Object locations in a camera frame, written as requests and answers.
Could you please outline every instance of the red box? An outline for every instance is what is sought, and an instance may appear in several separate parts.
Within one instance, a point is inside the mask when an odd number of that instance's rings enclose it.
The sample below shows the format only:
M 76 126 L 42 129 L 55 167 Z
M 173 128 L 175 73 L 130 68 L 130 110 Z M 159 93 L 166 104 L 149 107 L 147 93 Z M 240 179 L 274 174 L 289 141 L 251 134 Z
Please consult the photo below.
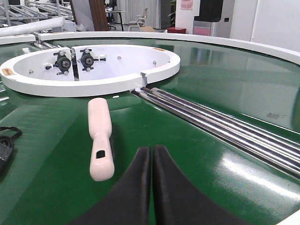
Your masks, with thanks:
M 177 34 L 185 34 L 187 29 L 180 27 L 169 27 L 167 28 L 168 33 L 177 33 Z

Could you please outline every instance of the black panel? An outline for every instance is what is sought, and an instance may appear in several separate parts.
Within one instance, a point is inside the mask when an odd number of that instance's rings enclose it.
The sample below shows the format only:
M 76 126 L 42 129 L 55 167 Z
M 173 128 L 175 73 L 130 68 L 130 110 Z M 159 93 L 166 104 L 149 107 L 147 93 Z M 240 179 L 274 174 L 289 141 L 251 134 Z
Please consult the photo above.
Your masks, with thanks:
M 157 225 L 248 225 L 190 183 L 165 146 L 154 148 L 152 172 Z
M 9 5 L 20 5 L 20 0 L 8 0 Z
M 199 16 L 195 21 L 219 22 L 222 15 L 223 0 L 201 0 Z
M 151 153 L 140 147 L 111 191 L 71 225 L 147 225 L 151 187 Z

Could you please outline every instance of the white wall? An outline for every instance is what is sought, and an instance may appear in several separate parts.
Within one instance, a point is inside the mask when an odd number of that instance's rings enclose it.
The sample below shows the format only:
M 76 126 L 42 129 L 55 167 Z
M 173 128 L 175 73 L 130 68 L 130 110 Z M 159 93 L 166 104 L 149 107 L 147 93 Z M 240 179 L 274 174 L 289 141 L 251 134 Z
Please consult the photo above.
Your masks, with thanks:
M 300 52 L 299 0 L 236 0 L 231 38 Z
M 193 10 L 181 10 L 181 0 L 176 3 L 176 27 L 186 28 L 187 34 L 193 33 L 194 16 L 199 15 L 200 0 L 193 1 Z

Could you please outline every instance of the pink box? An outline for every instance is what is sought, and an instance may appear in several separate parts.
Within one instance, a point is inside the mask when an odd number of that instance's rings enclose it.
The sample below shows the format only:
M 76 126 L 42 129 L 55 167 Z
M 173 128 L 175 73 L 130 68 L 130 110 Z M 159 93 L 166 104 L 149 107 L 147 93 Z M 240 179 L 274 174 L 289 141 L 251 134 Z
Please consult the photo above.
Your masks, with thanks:
M 210 28 L 195 27 L 194 28 L 194 34 L 209 36 L 210 35 Z

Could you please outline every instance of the metal roller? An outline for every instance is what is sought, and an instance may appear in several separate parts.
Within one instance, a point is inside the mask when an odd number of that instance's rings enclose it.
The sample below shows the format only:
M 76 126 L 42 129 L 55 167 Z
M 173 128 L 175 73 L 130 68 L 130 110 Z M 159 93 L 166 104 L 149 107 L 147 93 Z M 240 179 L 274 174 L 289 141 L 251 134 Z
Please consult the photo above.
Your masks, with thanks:
M 133 93 L 269 165 L 300 178 L 299 144 L 157 88 L 142 88 L 141 92 Z

